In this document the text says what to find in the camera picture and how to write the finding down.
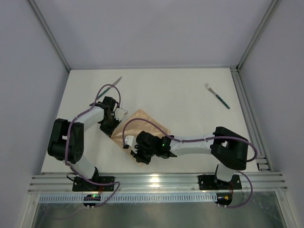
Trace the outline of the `left controller board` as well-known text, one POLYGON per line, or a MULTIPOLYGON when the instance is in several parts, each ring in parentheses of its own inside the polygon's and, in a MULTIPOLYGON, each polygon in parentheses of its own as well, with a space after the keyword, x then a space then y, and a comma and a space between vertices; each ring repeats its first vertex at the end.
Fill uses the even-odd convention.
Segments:
POLYGON ((88 194, 84 196, 83 205, 86 209, 93 209, 96 205, 101 203, 101 196, 100 194, 88 194))

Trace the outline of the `green handled knife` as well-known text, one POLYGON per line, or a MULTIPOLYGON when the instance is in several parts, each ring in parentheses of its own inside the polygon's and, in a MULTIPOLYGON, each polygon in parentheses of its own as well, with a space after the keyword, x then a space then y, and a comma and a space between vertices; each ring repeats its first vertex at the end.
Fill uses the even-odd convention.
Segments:
MULTIPOLYGON (((112 83, 113 86, 116 86, 122 79, 122 76, 120 76, 115 82, 112 83)), ((107 93, 113 86, 108 86, 100 95, 98 98, 101 98, 105 93, 107 93)))

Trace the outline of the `right rear aluminium post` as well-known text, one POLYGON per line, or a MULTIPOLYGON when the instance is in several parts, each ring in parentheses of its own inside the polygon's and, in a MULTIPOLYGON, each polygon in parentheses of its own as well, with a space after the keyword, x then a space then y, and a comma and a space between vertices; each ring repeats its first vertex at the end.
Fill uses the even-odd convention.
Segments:
POLYGON ((271 18, 273 17, 274 13, 276 12, 278 6, 280 5, 281 0, 272 0, 270 4, 266 8, 261 20, 258 23, 257 28, 255 29, 248 45, 245 48, 244 53, 241 56, 241 59, 236 66, 237 71, 240 71, 243 65, 246 63, 248 57, 250 56, 251 52, 253 51, 254 47, 256 46, 257 42, 261 38, 263 32, 265 31, 266 27, 268 26, 271 18))

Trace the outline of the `front aluminium rail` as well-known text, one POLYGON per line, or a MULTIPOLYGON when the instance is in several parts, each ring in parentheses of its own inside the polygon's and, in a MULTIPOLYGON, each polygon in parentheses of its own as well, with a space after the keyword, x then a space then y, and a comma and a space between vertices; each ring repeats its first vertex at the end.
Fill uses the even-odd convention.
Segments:
MULTIPOLYGON (((205 182, 210 173, 101 173, 100 176, 114 177, 120 182, 119 193, 169 193, 169 192, 211 192, 205 182)), ((287 183, 280 172, 237 173, 239 180, 227 190, 237 191, 287 191, 287 183)), ((28 193, 71 193, 72 181, 65 173, 44 173, 35 175, 30 182, 28 193)))

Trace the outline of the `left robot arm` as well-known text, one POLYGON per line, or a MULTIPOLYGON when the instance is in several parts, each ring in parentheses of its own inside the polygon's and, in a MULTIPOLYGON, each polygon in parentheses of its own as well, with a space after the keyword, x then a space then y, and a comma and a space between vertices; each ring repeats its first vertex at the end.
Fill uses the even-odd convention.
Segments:
POLYGON ((106 96, 73 119, 56 119, 47 147, 48 155, 63 161, 84 181, 100 185, 98 169, 84 156, 85 131, 99 124, 100 130, 111 137, 126 114, 115 99, 106 96))

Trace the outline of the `right controller board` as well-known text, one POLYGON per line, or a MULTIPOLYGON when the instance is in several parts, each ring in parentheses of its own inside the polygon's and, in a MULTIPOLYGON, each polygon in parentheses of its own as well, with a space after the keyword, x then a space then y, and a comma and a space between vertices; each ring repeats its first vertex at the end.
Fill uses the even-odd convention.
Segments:
POLYGON ((233 196, 231 194, 217 194, 216 195, 216 205, 218 207, 227 207, 231 204, 233 196))

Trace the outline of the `aluminium frame rail right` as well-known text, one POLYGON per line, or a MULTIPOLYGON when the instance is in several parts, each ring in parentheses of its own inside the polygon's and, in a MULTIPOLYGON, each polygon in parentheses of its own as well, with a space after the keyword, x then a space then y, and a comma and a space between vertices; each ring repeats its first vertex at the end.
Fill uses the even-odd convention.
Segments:
POLYGON ((238 95, 240 106, 242 109, 243 117, 245 119, 247 131, 251 142, 255 145, 258 150, 258 155, 256 158, 257 167, 259 171, 272 172, 270 162, 266 155, 266 148, 262 142, 262 137, 258 129, 256 119, 254 117, 253 109, 249 102, 241 74, 239 73, 237 67, 230 68, 232 79, 235 85, 235 89, 238 95))

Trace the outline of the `beige cloth napkin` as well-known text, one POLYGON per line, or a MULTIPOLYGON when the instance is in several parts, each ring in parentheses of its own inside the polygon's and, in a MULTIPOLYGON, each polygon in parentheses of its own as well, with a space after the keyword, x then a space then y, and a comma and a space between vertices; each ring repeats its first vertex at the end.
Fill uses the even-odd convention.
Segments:
POLYGON ((117 144, 121 149, 129 152, 130 156, 132 157, 131 150, 123 148, 124 139, 128 135, 137 137, 138 134, 142 131, 150 133, 153 136, 157 136, 159 138, 167 136, 171 133, 169 129, 162 126, 151 116, 149 116, 145 111, 139 109, 135 113, 133 113, 125 122, 123 122, 121 126, 114 130, 111 136, 111 140, 115 144, 117 144))

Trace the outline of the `controller board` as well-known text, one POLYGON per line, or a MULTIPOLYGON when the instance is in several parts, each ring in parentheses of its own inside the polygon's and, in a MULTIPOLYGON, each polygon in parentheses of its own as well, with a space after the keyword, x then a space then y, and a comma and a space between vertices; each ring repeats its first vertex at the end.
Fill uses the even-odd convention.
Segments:
POLYGON ((101 196, 100 194, 88 194, 84 196, 83 205, 86 209, 93 209, 96 205, 101 203, 101 196))
POLYGON ((218 207, 227 207, 231 204, 233 196, 231 194, 217 194, 216 195, 216 205, 218 207))

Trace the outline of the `green handled fork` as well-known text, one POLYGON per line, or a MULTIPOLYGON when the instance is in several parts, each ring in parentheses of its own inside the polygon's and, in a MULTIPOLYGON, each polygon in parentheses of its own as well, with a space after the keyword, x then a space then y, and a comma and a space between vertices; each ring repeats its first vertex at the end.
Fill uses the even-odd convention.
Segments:
POLYGON ((211 88, 211 86, 206 83, 206 89, 211 92, 227 109, 230 109, 230 106, 211 88))

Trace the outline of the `aluminium post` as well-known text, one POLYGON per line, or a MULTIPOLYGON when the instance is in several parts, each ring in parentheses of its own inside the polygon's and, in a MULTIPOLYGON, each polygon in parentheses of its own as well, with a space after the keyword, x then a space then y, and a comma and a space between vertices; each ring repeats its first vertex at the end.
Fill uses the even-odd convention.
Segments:
POLYGON ((40 10, 38 4, 35 0, 27 0, 27 3, 31 10, 33 11, 35 17, 37 18, 39 24, 41 25, 46 37, 50 41, 54 51, 56 52, 57 56, 59 57, 61 63, 64 65, 66 71, 70 73, 71 67, 68 64, 68 61, 66 57, 64 56, 64 53, 62 52, 62 49, 60 48, 52 30, 50 29, 45 17, 42 14, 42 11, 40 10))
POLYGON ((266 27, 268 26, 271 18, 273 17, 274 13, 276 12, 278 6, 280 5, 281 0, 272 0, 270 4, 266 8, 261 20, 258 23, 257 28, 255 29, 248 45, 245 48, 244 53, 241 56, 241 59, 236 66, 237 71, 240 71, 243 65, 246 63, 248 57, 250 56, 251 52, 253 51, 254 47, 256 46, 257 42, 261 38, 263 32, 265 31, 266 27))

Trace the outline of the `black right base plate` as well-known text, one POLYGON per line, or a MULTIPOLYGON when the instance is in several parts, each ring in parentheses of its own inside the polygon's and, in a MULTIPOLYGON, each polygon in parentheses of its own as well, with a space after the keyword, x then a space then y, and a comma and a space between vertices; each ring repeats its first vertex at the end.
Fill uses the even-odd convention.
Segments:
POLYGON ((242 184, 239 175, 234 174, 231 181, 225 182, 216 179, 214 174, 203 174, 198 176, 200 190, 241 190, 242 184))

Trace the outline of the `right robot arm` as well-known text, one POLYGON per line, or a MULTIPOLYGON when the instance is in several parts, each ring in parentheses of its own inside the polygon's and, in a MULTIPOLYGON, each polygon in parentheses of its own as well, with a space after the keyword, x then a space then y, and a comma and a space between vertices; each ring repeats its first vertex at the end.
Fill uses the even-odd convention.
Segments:
POLYGON ((247 167, 248 140, 225 127, 203 136, 157 137, 142 131, 136 137, 126 136, 125 144, 131 147, 131 155, 138 163, 149 164, 153 156, 163 159, 190 154, 213 155, 219 164, 213 181, 219 189, 229 187, 236 171, 247 167))

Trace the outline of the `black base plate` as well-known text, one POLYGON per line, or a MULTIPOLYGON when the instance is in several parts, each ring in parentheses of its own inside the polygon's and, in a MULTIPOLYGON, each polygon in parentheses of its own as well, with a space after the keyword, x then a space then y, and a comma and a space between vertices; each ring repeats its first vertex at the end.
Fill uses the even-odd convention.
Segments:
POLYGON ((93 180, 93 182, 99 183, 101 185, 95 185, 87 182, 86 180, 75 177, 74 183, 72 187, 73 192, 85 192, 85 191, 108 191, 113 192, 114 191, 114 183, 115 177, 114 176, 99 176, 96 180, 93 180))
POLYGON ((216 179, 214 174, 203 174, 198 176, 200 190, 241 190, 242 184, 239 175, 234 174, 231 181, 225 182, 216 179))

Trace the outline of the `left rear aluminium post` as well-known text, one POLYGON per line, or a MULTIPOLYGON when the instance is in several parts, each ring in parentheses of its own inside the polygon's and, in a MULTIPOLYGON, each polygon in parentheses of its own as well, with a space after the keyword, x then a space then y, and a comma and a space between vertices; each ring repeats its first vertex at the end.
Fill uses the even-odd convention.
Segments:
POLYGON ((64 56, 64 53, 62 52, 62 49, 60 48, 52 30, 50 29, 45 17, 42 14, 42 11, 40 10, 38 4, 35 0, 27 0, 27 3, 31 10, 33 11, 35 17, 37 18, 39 24, 41 25, 46 37, 50 41, 54 51, 56 52, 57 56, 59 57, 61 63, 64 65, 66 71, 70 73, 71 67, 68 64, 68 61, 66 57, 64 56))

